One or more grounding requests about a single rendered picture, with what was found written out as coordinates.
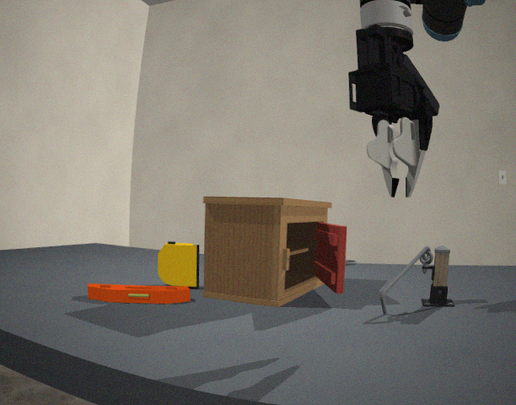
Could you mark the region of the brown wooden cabinet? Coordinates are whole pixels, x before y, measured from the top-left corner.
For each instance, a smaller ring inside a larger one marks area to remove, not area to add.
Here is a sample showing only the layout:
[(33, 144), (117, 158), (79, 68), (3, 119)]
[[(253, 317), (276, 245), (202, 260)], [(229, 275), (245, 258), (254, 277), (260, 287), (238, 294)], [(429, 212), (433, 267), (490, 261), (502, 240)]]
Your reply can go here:
[(279, 307), (322, 284), (343, 294), (345, 266), (357, 262), (346, 260), (347, 227), (327, 224), (332, 202), (203, 197), (203, 203), (203, 297)]

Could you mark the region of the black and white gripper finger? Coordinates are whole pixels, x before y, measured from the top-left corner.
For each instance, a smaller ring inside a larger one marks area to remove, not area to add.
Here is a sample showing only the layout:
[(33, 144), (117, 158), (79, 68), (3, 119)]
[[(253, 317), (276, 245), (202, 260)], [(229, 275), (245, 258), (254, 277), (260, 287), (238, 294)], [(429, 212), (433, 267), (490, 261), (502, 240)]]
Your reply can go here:
[(376, 138), (368, 142), (367, 153), (370, 159), (381, 165), (390, 197), (395, 197), (399, 177), (397, 175), (398, 159), (394, 155), (392, 142), (399, 136), (399, 131), (391, 124), (388, 116), (372, 116)]
[(417, 183), (432, 128), (433, 116), (429, 98), (422, 96), (418, 107), (411, 113), (411, 119), (407, 117), (400, 119), (400, 136), (395, 138), (392, 144), (395, 157), (408, 166), (406, 197), (411, 197)]

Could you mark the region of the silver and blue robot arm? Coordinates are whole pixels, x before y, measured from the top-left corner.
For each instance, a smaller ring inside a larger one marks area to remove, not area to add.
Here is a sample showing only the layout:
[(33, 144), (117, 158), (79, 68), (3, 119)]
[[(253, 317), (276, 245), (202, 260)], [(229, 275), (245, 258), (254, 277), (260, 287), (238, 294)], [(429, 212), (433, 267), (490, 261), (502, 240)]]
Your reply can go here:
[[(425, 31), (437, 41), (451, 41), (463, 28), (467, 6), (482, 5), (485, 1), (360, 0), (361, 27), (367, 29), (369, 26), (377, 24), (381, 27), (403, 29), (413, 35), (411, 4), (422, 4), (422, 22)], [(439, 103), (406, 54), (403, 56), (402, 63), (406, 71), (415, 74), (420, 79), (420, 83), (425, 86), (423, 92), (430, 99), (429, 106), (433, 116), (437, 116)]]

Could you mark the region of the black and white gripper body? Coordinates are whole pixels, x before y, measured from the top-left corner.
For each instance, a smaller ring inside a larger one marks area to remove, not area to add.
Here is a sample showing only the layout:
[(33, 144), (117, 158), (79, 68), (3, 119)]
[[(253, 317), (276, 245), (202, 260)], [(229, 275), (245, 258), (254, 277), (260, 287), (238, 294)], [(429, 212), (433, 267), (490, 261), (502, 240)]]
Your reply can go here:
[[(410, 120), (411, 113), (425, 96), (425, 86), (420, 84), (416, 74), (406, 71), (402, 63), (403, 52), (413, 47), (412, 34), (374, 24), (365, 30), (356, 30), (356, 37), (358, 69), (348, 73), (350, 110), (370, 116), (388, 116), (393, 123), (402, 117)], [(356, 84), (356, 102), (352, 84)]]

